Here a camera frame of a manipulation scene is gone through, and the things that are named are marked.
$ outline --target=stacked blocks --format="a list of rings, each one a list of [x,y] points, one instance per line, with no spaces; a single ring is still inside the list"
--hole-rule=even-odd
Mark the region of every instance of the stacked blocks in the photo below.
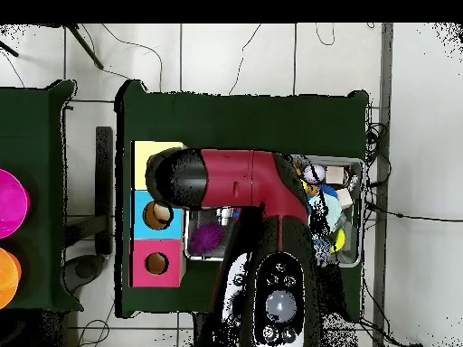
[[[173,209],[174,217],[169,225],[162,230],[153,230],[143,221],[143,210],[153,198],[146,190],[146,161],[150,155],[162,152],[171,147],[184,147],[182,143],[165,143],[153,141],[136,141],[132,146],[134,153],[134,185],[135,198],[131,203],[135,219],[133,225],[133,253],[130,272],[132,287],[179,287],[185,270],[184,258],[184,211]],[[148,271],[147,259],[163,258],[164,269]]]

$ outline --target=orange bowl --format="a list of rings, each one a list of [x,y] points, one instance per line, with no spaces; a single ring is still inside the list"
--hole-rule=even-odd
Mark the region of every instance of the orange bowl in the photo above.
[[[20,277],[21,265],[17,258],[0,249],[0,309],[7,306],[14,298]]]

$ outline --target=dark green table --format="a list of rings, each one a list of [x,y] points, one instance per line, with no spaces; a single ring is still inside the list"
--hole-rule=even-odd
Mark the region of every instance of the dark green table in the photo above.
[[[365,157],[368,94],[347,97],[210,96],[193,93],[146,93],[137,80],[119,90],[116,154],[118,212],[116,270],[117,315],[135,311],[203,312],[211,310],[218,263],[188,260],[178,288],[128,287],[130,238],[130,150],[132,141],[183,142],[188,147],[259,149],[286,154]],[[347,313],[361,314],[362,264],[342,268]]]
[[[65,244],[62,111],[73,81],[46,89],[0,89],[0,168],[29,192],[31,207],[21,228],[0,239],[15,254],[23,275],[10,308],[79,310],[61,286]]]

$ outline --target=pink bowl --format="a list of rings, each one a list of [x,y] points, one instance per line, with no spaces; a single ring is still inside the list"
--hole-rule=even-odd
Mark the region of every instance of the pink bowl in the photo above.
[[[29,194],[12,174],[0,169],[0,239],[23,224],[29,210]]]

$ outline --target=gray bin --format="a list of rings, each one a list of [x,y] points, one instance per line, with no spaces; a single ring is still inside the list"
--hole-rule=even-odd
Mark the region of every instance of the gray bin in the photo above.
[[[364,206],[365,206],[365,184],[366,184],[366,166],[360,159],[343,158],[343,157],[321,157],[310,155],[292,155],[293,163],[304,169],[309,163],[320,164],[323,166],[351,166],[354,174],[357,175],[358,181],[351,191],[353,205],[343,210],[347,218],[346,223],[341,226],[345,230],[345,246],[337,251],[330,258],[332,262],[339,262],[339,267],[354,267],[361,259],[364,244]],[[190,238],[194,231],[211,221],[218,221],[217,210],[206,211],[186,211],[184,225],[184,253],[190,259],[201,259],[211,261],[222,261],[225,248],[230,240],[234,218],[229,218],[225,226],[225,235],[218,248],[201,256],[195,255],[189,247]]]

